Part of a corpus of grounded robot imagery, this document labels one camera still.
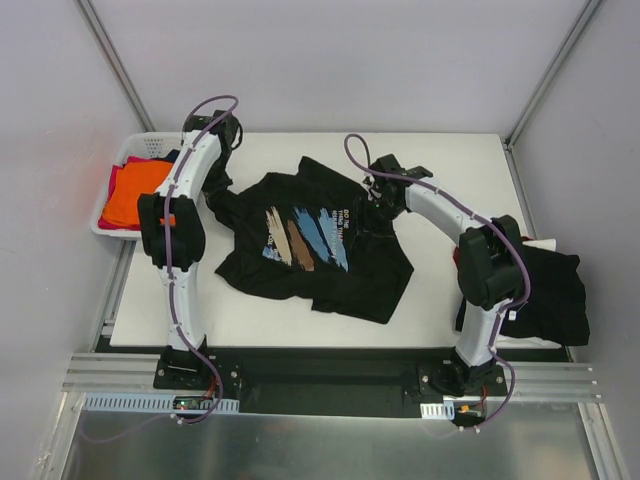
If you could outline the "white plastic laundry basket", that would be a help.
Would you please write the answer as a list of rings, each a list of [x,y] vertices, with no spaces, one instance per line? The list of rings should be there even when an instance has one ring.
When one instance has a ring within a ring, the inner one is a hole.
[[[97,235],[139,239],[139,197],[152,195],[166,179],[173,163],[165,157],[180,147],[178,133],[143,133],[127,138],[98,197],[91,230]]]

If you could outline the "black t shirt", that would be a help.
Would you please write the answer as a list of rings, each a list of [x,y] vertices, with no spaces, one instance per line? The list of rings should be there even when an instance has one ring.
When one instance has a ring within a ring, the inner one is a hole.
[[[531,294],[516,319],[503,322],[500,334],[586,346],[590,326],[585,285],[577,272],[580,257],[525,245],[522,259],[529,273]]]
[[[414,268],[391,224],[363,226],[365,190],[309,157],[240,193],[204,195],[234,248],[216,273],[253,296],[308,299],[315,311],[387,324]]]

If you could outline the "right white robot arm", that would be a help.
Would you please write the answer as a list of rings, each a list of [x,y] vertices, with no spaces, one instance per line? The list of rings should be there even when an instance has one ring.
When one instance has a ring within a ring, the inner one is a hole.
[[[531,293],[519,224],[510,215],[481,215],[444,190],[429,170],[404,169],[392,154],[365,171],[371,176],[366,182],[370,225],[380,226],[404,211],[418,214],[457,247],[462,330],[450,360],[429,374],[429,385],[454,397],[473,394],[495,371],[496,341],[507,311]]]

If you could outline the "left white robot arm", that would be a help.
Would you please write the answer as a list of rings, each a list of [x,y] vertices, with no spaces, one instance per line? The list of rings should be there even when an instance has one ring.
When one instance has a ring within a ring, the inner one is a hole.
[[[229,111],[190,114],[181,149],[167,177],[137,201],[145,254],[156,267],[167,296],[169,334],[157,366],[156,389],[200,390],[216,385],[205,359],[207,340],[200,314],[197,272],[206,233],[197,207],[203,189],[226,189],[226,166],[242,127]]]

